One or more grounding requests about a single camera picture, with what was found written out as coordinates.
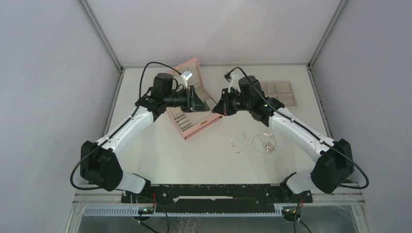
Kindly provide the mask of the pink jewelry box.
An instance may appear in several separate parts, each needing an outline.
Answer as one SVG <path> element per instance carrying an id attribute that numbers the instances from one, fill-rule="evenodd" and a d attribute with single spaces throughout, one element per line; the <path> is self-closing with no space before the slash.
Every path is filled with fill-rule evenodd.
<path id="1" fill-rule="evenodd" d="M 217 103 L 204 87 L 198 59 L 192 58 L 168 73 L 183 86 L 180 91 L 188 91 L 188 107 L 167 109 L 172 123 L 184 140 L 222 119 L 222 115 L 212 112 Z"/>

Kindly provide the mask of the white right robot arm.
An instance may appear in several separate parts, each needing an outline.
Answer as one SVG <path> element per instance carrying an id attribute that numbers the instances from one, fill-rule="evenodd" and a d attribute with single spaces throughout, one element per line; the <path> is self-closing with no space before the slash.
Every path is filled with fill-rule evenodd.
<path id="1" fill-rule="evenodd" d="M 243 77 L 232 72 L 224 78 L 229 87 L 222 90 L 212 110 L 214 113 L 231 116 L 247 111 L 254 120 L 292 140 L 315 162 L 313 169 L 293 173 L 284 179 L 286 185 L 280 190 L 283 200 L 293 202 L 300 193 L 315 188 L 331 194 L 354 172 L 349 142 L 324 136 L 298 120 L 282 102 L 265 97 L 254 76 Z"/>

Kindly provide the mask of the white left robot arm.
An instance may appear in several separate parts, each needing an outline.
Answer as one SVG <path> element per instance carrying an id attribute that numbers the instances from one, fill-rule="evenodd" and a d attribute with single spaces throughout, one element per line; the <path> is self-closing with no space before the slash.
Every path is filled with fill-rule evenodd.
<path id="1" fill-rule="evenodd" d="M 152 87 L 135 103 L 131 113 L 112 131 L 95 142 L 86 141 L 81 147 L 81 159 L 75 166 L 83 179 L 96 189 L 132 192 L 140 202 L 147 202 L 152 190 L 148 180 L 121 168 L 118 157 L 143 129 L 154 123 L 167 108 L 178 107 L 184 113 L 207 112 L 195 87 L 188 81 L 190 70 L 175 78 L 169 73 L 158 73 Z"/>

